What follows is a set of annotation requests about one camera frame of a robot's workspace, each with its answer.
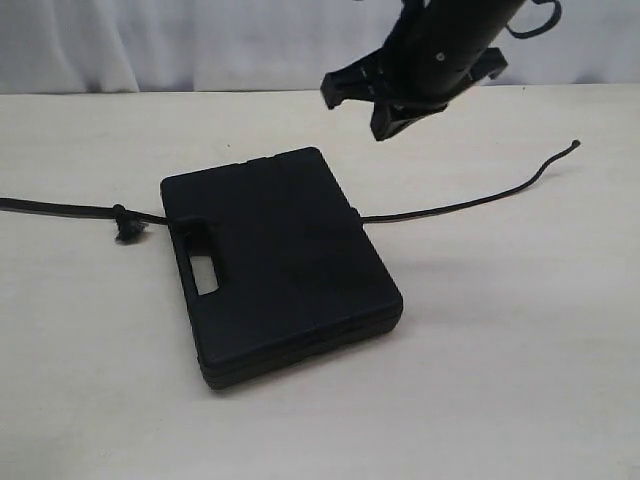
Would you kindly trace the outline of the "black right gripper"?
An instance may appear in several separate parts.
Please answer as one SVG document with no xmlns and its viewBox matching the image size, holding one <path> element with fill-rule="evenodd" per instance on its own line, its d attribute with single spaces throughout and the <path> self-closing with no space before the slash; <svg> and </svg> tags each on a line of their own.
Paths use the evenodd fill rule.
<svg viewBox="0 0 640 480">
<path fill-rule="evenodd" d="M 347 100 L 374 103 L 372 133 L 388 140 L 497 78 L 508 66 L 490 46 L 499 33 L 498 1 L 404 1 L 380 60 L 372 52 L 326 73 L 320 92 L 329 110 Z"/>
</svg>

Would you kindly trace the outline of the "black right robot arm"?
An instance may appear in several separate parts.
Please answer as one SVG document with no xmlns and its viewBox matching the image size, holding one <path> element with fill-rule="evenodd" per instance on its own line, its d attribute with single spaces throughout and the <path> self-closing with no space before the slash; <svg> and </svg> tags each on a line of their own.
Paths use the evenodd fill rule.
<svg viewBox="0 0 640 480">
<path fill-rule="evenodd" d="M 372 103 L 370 129 L 378 141 L 443 112 L 506 69 L 492 43 L 522 5 L 522 0 L 404 2 L 379 49 L 324 76 L 320 91 L 327 108 L 346 100 Z"/>
</svg>

